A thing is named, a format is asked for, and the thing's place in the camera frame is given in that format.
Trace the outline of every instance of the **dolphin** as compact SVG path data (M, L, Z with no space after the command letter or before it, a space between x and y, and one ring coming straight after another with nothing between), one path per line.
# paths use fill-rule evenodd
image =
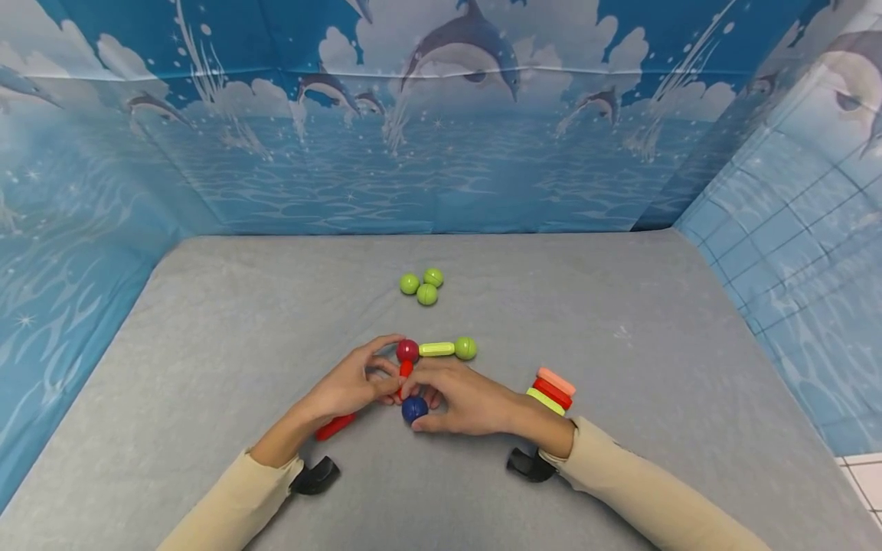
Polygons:
M339 78L328 74L322 63L318 64L317 73L303 75L300 79L300 85L297 87L297 103L303 103L303 98L306 97L305 94L309 90L326 95L334 105L349 108L355 115L362 115L348 88L340 82Z
M818 62L841 77L846 89L836 91L836 103L869 133L862 159L882 145L882 31L841 34Z
M367 21L369 24L374 24L374 16L370 12L370 7L368 6L368 2L370 0L346 0L349 5L352 6L352 9L361 16L362 19Z
M768 75L756 77L747 85L749 93L759 93L770 96L778 88L778 73L774 72Z
M193 123L188 121L180 111L163 100L157 100L147 92L142 92L140 95L131 98L125 102L125 105L129 109L129 115L135 115L136 111L153 111L167 121L178 121L195 130Z
M407 61L400 92L426 63L450 63L467 69L469 73L463 76L469 82L486 86L490 79L498 79L517 101L518 58L512 44L500 35L499 29L481 13L477 0L467 0L464 15L444 23L416 45Z
M602 92L592 93L576 104L576 112L578 113L587 108L592 103L596 103L601 110L601 116L609 118L609 124L616 126L618 123L618 98L616 97L616 87L612 86Z
M355 96L356 103L363 103L365 107L370 109L371 113L377 113L378 115L385 116L385 109L383 108L383 104L379 102L377 96L370 90L367 92L362 92Z
M61 109L48 92L37 86L30 78L0 64L0 113L10 111L9 101L39 100Z

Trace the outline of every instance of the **green ball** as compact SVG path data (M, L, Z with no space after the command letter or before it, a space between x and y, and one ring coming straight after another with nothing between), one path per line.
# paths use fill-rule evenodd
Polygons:
M415 273L408 272L401 276L398 286L401 287L402 293L413 294L416 293L416 289L420 286L420 279L416 277Z
M438 301L438 290L433 285L423 283L416 289L416 300L423 306L431 306Z
M441 287L444 284L444 274L438 268L429 268L422 275L422 282L435 287Z
M453 350L456 353L456 357L463 361L471 360L478 355L478 345L471 337L459 337L456 339L456 342L453 343Z

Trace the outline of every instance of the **red ball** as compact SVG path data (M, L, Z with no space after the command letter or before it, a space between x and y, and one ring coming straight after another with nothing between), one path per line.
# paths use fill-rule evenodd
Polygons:
M416 362L420 359L420 346L411 339L404 339L398 343L395 355L398 356L398 361L411 360Z

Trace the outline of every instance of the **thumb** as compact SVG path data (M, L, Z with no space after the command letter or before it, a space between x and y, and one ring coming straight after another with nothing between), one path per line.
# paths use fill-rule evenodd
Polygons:
M450 429L450 414L424 415L414 420L410 428L414 432L452 432Z
M379 381L372 381L370 386L374 391L374 399L394 394L401 388L401 379L399 377L385 377Z

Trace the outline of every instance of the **magnetic toy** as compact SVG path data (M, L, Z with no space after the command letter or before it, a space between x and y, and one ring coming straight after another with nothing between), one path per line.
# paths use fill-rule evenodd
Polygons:
M444 284L444 274L438 268L429 268L423 273L422 282L441 287Z
M557 388L564 391L567 396L575 396L576 395L576 387L567 383L567 381L548 368L539 368L539 371L536 372L536 376L542 379L545 379L551 384L554 384Z
M438 290L434 285L423 283L416 289L416 300L423 306L431 306L438 301Z
M423 357L430 356L449 356L456 353L456 345L452 342L427 342L420 345L420 355Z
M398 356L398 361L417 361L420 359L420 346L411 339L404 339L395 348L395 355Z
M420 279L416 277L415 273L408 272L401 276L401 279L398 282L398 287L401 289L401 292L404 294L414 294L416 293L416 289L420 286Z
M411 360L404 360L401 362L401 367L399 368L399 376L410 377L410 374L414 372L414 363ZM401 398L401 389L398 389L398 397Z
M572 406L572 398L545 379L536 378L533 381L533 388L556 401L564 410L570 409L570 406Z
M401 404L401 416L407 424L413 424L414 421L423 417L429 412L429 404L422 396L408 396Z
M326 425L316 431L316 440L319 442L327 440L343 430L352 421L355 421L354 413L342 415L341 417L334 417Z
M563 415L566 413L564 411L563 407L560 406L560 404L558 404L553 399L545 396L544 394L542 394L541 392L539 392L535 388L531 387L531 388L527 389L527 395L532 396L533 398L536 398L537 400L542 402L543 406L548 407L548 409L550 409L554 413L557 413L558 415Z
M472 360L478 355L478 344L471 337L459 337L453 347L456 357L463 361Z

